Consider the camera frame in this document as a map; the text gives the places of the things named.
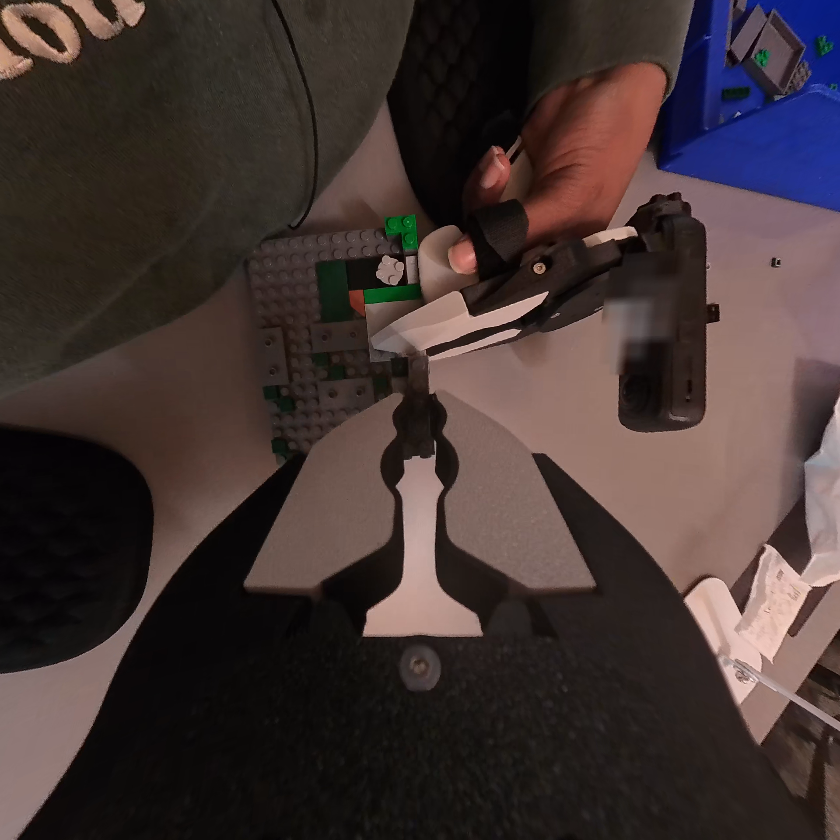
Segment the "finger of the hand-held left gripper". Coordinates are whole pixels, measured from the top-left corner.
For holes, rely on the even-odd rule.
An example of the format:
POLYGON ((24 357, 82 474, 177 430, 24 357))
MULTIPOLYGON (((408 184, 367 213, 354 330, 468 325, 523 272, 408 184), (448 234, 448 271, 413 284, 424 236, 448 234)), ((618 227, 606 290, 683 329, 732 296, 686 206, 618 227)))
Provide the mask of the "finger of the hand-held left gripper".
POLYGON ((545 291, 473 316, 469 313, 463 294, 451 291, 386 325, 371 337, 371 346, 379 351, 401 355, 424 352, 434 344, 465 333, 518 323, 522 317, 541 305, 548 295, 545 291))
POLYGON ((429 360, 446 360, 460 355, 495 347, 515 341, 522 333, 520 323, 504 324, 495 328, 487 328, 465 333, 457 338, 442 341, 425 349, 424 355, 429 360))

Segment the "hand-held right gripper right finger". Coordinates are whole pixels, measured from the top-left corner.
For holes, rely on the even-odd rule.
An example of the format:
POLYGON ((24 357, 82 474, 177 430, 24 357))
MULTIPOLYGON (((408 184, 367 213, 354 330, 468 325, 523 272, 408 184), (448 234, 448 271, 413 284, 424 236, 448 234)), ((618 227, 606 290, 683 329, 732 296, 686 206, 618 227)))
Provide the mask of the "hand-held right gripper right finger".
POLYGON ((458 549, 527 589, 588 592, 595 581, 531 450, 506 427, 448 392, 444 441, 455 477, 441 479, 446 531, 458 549))

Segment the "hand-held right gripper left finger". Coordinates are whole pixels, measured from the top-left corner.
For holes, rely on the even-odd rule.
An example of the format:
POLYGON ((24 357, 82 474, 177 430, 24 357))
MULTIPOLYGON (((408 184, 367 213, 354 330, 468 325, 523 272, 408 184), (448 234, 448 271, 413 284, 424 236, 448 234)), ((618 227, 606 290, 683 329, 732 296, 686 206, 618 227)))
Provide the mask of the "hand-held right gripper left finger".
POLYGON ((396 439, 401 400, 386 397, 314 445, 245 578, 247 591, 311 594, 385 546, 396 503, 382 457, 396 439))

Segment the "small dark grey brick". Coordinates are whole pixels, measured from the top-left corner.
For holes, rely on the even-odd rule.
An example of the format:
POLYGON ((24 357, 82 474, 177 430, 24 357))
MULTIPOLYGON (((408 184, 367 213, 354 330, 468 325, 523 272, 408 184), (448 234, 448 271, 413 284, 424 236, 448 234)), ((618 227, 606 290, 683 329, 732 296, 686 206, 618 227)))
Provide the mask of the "small dark grey brick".
POLYGON ((429 459, 435 455, 436 398, 429 391, 429 362, 425 352, 407 358, 406 372, 402 401, 393 417, 396 437, 404 461, 429 459))

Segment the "grey studded brick baseplate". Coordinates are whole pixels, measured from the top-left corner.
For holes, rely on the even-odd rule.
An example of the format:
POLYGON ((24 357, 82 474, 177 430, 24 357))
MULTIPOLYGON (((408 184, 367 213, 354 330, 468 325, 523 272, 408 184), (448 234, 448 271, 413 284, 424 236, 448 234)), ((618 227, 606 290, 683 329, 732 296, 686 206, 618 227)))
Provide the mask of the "grey studded brick baseplate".
POLYGON ((418 246, 417 218, 402 214, 381 227, 268 238, 247 258, 279 466, 405 391, 406 354, 371 337, 423 305, 418 246))

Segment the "person's left forearm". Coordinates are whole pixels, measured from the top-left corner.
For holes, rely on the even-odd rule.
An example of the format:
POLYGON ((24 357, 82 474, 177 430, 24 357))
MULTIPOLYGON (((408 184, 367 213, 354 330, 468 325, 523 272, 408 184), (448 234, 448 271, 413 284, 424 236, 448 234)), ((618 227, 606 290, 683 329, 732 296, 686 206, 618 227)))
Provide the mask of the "person's left forearm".
POLYGON ((531 1, 528 110, 551 91, 608 70, 658 67, 666 102, 676 84, 691 1, 531 1))

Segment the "person's left hand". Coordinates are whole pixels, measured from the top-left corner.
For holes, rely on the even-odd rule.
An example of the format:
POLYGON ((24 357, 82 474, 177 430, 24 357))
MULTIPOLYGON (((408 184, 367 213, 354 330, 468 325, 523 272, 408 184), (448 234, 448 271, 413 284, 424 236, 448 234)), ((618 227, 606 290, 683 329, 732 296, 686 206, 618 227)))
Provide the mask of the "person's left hand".
POLYGON ((532 167, 521 199, 525 249, 606 228, 652 136, 667 81, 660 66, 640 62, 541 97, 521 131, 532 167))

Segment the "blue storage bin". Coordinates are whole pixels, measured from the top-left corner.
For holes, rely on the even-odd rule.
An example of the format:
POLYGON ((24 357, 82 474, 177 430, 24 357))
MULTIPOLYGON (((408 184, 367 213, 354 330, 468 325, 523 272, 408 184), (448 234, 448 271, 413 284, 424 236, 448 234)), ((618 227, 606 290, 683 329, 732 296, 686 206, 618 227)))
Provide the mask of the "blue storage bin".
POLYGON ((661 170, 839 209, 839 94, 809 83, 779 100, 721 99, 724 1, 695 2, 659 118, 661 170))

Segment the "printed white paper bag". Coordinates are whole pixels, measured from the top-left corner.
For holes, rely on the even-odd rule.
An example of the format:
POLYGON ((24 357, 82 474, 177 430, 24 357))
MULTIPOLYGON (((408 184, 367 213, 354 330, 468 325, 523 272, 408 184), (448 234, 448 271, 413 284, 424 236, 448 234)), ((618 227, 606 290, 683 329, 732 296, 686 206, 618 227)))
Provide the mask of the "printed white paper bag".
POLYGON ((773 663, 812 587, 765 543, 735 633, 773 663))

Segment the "pile of loose bricks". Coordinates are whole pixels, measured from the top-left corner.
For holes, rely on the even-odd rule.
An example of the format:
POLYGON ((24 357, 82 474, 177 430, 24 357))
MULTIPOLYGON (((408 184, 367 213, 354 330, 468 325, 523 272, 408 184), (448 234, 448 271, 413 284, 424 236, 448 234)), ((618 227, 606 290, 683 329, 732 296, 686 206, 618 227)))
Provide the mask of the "pile of loose bricks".
POLYGON ((838 90, 839 2, 721 2, 721 99, 779 100, 809 83, 838 90))

